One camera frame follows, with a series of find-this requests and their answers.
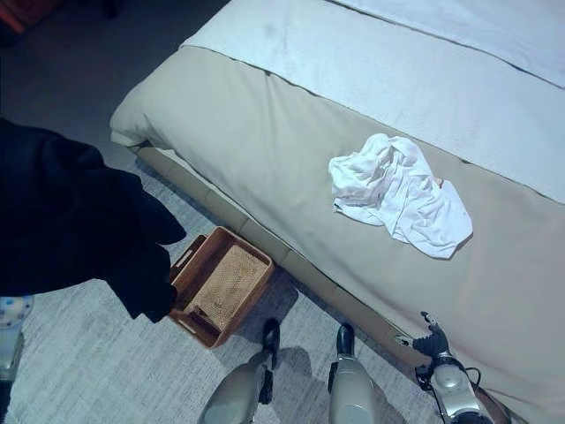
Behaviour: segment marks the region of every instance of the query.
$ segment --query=wicker basket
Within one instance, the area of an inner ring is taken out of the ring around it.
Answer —
[[[199,236],[172,266],[178,296],[171,319],[206,347],[216,347],[237,329],[272,272],[268,256],[218,227]]]

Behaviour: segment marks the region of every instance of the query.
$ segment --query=fabric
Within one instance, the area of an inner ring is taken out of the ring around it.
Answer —
[[[457,190],[436,181],[419,147],[404,137],[374,134],[359,152],[334,157],[328,171],[336,210],[433,258],[451,257],[472,233]]]
[[[330,1],[483,50],[565,87],[565,4],[561,0]]]
[[[139,178],[104,166],[95,148],[0,121],[0,294],[22,296],[107,280],[132,317],[157,321],[175,297],[157,243],[185,231]]]
[[[562,422],[565,344],[554,336],[565,322],[559,203],[411,138],[434,173],[457,187],[473,221],[472,238],[451,260],[430,259],[331,207],[332,157],[358,151],[375,133],[405,134],[205,49],[172,55],[126,96],[111,126],[112,140],[174,148],[407,334],[425,334],[419,311],[433,313],[458,358],[480,367],[485,388],[531,422]]]
[[[183,45],[276,73],[565,203],[565,90],[497,57],[321,0],[233,0]]]

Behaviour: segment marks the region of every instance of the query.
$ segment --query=white towel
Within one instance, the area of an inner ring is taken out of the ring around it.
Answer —
[[[419,147],[403,137],[374,134],[360,152],[329,161],[335,210],[434,258],[449,258],[472,233],[456,189],[434,178]]]

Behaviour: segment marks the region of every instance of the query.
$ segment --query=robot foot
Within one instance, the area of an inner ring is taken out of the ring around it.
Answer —
[[[279,345],[281,344],[281,329],[275,318],[270,318],[263,327],[263,351],[271,354],[271,369],[276,368]]]
[[[337,354],[355,356],[355,330],[349,324],[344,324],[337,331],[335,341]]]

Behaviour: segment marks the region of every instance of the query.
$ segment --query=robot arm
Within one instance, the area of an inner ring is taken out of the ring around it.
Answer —
[[[465,367],[449,350],[448,338],[440,325],[427,312],[422,312],[422,315],[430,324],[430,336],[395,338],[400,345],[409,346],[432,358],[429,366],[416,367],[420,387],[433,392],[446,424],[492,424],[486,408],[475,396]]]

